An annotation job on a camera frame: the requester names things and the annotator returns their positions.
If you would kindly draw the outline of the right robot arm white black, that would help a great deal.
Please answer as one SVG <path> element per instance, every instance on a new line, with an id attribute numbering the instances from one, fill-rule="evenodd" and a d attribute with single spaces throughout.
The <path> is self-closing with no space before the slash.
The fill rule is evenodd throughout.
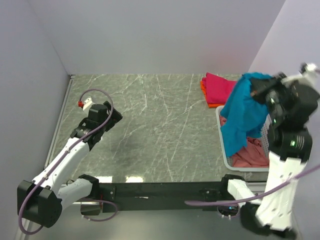
<path id="1" fill-rule="evenodd" d="M 268 177 L 265 191 L 254 198 L 240 176 L 225 176 L 221 194 L 240 209 L 242 225 L 258 234 L 294 239 L 292 207 L 298 180 L 309 160 L 313 140 L 306 123 L 318 108 L 315 88 L 318 69 L 308 65 L 297 75 L 245 73 L 220 111 L 226 122 L 220 130 L 227 157 L 244 147 L 248 137 L 259 138 L 266 118 Z"/>

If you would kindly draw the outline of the blue t shirt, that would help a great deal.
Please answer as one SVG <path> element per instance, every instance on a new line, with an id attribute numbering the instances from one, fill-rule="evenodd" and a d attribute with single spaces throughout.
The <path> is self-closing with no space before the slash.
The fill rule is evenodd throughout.
<path id="1" fill-rule="evenodd" d="M 234 86 L 227 99 L 227 102 L 220 111 L 220 115 L 223 115 L 224 117 L 234 115 L 238 118 L 243 115 L 244 117 L 250 119 L 258 119 L 260 117 L 262 118 L 263 122 L 266 121 L 266 118 L 269 114 L 267 106 L 258 103 L 251 97 L 252 84 L 250 79 L 252 78 L 263 80 L 270 79 L 272 76 L 259 72 L 247 72 L 243 74 Z"/>

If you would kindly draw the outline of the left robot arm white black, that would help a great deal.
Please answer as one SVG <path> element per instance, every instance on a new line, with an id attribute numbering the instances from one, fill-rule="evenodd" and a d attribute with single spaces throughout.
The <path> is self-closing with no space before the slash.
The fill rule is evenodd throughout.
<path id="1" fill-rule="evenodd" d="M 74 202 L 89 198 L 101 200 L 100 182 L 83 174 L 73 183 L 63 186 L 64 179 L 80 161 L 123 117 L 111 102 L 103 104 L 80 102 L 87 112 L 62 151 L 32 181 L 23 180 L 17 187 L 17 214 L 21 222 L 27 219 L 41 227 L 50 228 L 63 210 Z"/>

